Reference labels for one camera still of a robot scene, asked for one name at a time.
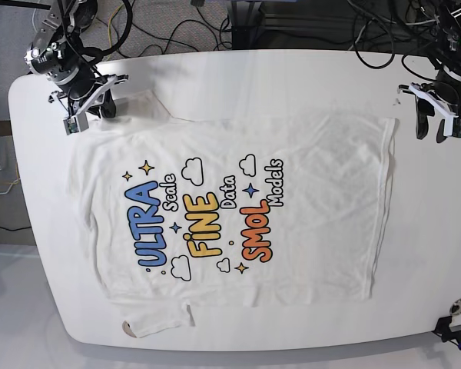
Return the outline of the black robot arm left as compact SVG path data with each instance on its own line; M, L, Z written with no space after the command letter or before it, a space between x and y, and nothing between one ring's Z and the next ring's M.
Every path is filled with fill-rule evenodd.
M438 1L433 6L436 33L421 49L436 70L434 78L411 70L402 57L402 66L421 83L400 85L398 91L412 95L416 105L416 138L429 132L429 118L442 115L436 141L461 139L461 1Z

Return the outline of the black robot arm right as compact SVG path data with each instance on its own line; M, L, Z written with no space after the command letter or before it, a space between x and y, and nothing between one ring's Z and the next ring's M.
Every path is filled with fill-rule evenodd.
M81 40L81 33L90 27L97 15L96 1L52 2L48 17L25 54L25 62L32 73L46 76L60 88L59 98L66 100L68 116L83 107L103 118L116 115L110 88L101 94L100 103L89 104L88 99L108 83L108 76L97 70L97 63L118 51L129 36L133 11L128 1L122 4L127 15L124 31L112 46L100 49L85 47Z

